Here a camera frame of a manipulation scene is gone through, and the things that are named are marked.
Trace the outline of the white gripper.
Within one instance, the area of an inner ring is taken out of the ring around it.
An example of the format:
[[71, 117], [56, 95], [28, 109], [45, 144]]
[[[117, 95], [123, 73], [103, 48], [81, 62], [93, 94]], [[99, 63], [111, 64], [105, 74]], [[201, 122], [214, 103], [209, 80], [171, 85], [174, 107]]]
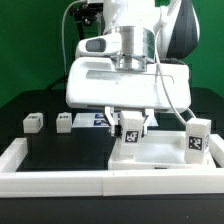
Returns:
[[109, 58], [78, 58], [70, 69], [66, 102], [71, 108], [104, 108], [112, 137], [121, 133], [114, 108], [145, 109], [142, 130], [145, 137], [154, 110], [172, 113], [162, 84], [178, 112], [184, 112], [191, 104], [188, 67], [162, 63], [161, 68], [163, 77], [156, 64], [148, 64], [146, 72], [118, 71]]

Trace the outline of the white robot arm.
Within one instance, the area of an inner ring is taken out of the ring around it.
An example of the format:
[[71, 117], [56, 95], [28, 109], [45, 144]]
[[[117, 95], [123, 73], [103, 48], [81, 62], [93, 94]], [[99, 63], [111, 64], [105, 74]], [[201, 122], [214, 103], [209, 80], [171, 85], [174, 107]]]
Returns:
[[200, 29], [192, 0], [84, 0], [75, 11], [101, 31], [76, 48], [66, 89], [72, 108], [100, 108], [112, 135], [123, 129], [116, 110], [129, 112], [146, 132], [153, 112], [186, 111], [189, 67], [181, 62], [197, 46]]

